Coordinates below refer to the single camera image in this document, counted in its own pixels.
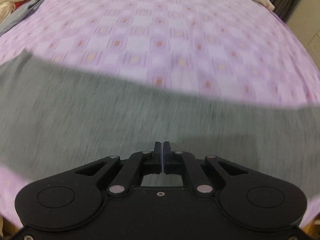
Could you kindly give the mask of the folded grey-blue garment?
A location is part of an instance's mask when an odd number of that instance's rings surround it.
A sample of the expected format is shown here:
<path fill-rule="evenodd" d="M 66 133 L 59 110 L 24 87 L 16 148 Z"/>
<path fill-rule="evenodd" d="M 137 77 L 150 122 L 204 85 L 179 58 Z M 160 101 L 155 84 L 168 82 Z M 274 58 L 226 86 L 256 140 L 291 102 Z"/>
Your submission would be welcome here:
<path fill-rule="evenodd" d="M 43 1 L 44 0 L 31 0 L 20 6 L 17 10 L 7 16 L 1 23 L 1 36 L 3 36 L 6 32 L 19 24 L 21 21 L 34 14 L 43 3 Z"/>

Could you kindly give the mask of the purple checked bed sheet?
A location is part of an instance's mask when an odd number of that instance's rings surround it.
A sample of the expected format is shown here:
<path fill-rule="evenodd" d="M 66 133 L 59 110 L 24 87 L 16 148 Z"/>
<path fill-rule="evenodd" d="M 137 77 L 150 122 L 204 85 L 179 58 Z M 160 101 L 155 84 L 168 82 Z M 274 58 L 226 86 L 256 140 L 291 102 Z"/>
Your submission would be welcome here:
<path fill-rule="evenodd" d="M 1 37 L 84 71 L 173 92 L 279 108 L 319 104 L 319 71 L 274 13 L 252 0 L 44 0 Z"/>

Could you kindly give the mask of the grey-green knit pants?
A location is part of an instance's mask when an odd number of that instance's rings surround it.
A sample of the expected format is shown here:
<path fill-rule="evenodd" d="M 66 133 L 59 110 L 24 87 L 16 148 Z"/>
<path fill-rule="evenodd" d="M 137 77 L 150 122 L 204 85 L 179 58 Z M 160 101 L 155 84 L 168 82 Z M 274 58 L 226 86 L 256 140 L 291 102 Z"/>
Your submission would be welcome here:
<path fill-rule="evenodd" d="M 1 163 L 38 180 L 169 141 L 319 194 L 319 108 L 272 109 L 63 68 L 26 51 L 1 65 Z"/>

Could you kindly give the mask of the red cloth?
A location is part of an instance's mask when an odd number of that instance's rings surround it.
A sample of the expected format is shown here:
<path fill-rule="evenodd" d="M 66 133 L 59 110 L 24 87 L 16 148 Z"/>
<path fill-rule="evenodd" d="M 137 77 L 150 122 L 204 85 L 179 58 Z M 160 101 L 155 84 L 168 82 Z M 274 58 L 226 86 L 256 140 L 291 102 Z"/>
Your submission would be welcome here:
<path fill-rule="evenodd" d="M 20 2 L 15 2 L 15 9 L 18 9 L 19 7 L 21 7 L 22 5 L 24 5 L 25 3 L 28 3 L 29 1 L 20 1 Z"/>

